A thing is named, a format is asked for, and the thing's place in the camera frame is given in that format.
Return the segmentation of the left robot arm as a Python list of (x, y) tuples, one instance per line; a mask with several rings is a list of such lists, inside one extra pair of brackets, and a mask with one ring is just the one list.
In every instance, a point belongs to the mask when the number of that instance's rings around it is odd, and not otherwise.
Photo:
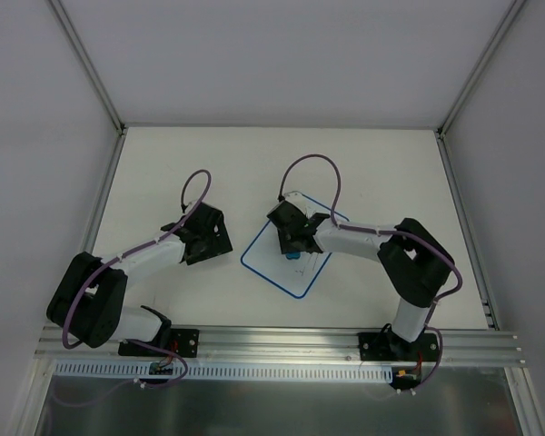
[(129, 307), (127, 291), (168, 267), (193, 265), (233, 250), (221, 210), (195, 203), (177, 223), (169, 223), (149, 241), (107, 257), (78, 253), (70, 262), (46, 309), (63, 329), (67, 349), (98, 348), (111, 340), (136, 341), (152, 355), (171, 344), (173, 323), (148, 307)]

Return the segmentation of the blue foam whiteboard eraser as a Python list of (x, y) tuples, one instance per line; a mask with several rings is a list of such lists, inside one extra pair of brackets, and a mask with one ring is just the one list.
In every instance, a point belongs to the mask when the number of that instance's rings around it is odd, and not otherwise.
[(301, 254), (299, 252), (295, 252), (295, 253), (286, 253), (285, 254), (285, 258), (287, 260), (298, 260), (301, 258)]

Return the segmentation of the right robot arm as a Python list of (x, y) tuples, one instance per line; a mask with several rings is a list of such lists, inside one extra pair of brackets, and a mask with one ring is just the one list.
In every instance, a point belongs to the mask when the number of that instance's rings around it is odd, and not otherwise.
[(379, 352), (397, 361), (417, 357), (435, 306), (462, 287), (451, 255), (412, 218), (393, 227), (369, 226), (341, 221), (334, 213), (308, 216), (286, 199), (267, 218), (283, 253), (344, 253), (381, 264), (400, 300), (393, 322), (376, 342)]

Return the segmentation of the blue-framed small whiteboard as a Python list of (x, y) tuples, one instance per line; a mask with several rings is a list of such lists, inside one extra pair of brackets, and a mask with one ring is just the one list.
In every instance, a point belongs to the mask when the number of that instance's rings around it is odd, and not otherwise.
[(329, 253), (301, 253), (287, 260), (281, 253), (276, 228), (267, 219), (243, 252), (242, 266), (294, 299), (304, 298), (331, 259)]

